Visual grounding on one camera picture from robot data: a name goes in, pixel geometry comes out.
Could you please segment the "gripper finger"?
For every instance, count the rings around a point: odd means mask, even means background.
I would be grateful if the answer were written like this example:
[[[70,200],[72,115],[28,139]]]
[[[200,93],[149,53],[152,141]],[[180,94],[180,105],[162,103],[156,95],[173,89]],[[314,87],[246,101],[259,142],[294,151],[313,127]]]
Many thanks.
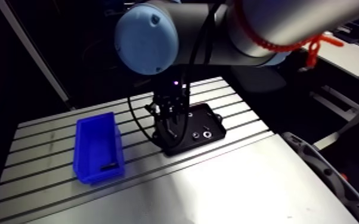
[[[164,109],[164,127],[171,139],[182,139],[185,130],[185,105],[169,104]]]
[[[167,125],[167,101],[153,100],[152,103],[145,105],[144,108],[153,116],[155,123]]]

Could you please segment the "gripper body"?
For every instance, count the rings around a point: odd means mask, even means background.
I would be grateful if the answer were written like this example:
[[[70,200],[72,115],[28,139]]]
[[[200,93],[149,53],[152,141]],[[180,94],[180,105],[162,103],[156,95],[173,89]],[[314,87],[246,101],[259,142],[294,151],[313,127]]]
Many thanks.
[[[158,74],[153,78],[153,102],[157,105],[180,105],[189,98],[181,75]]]

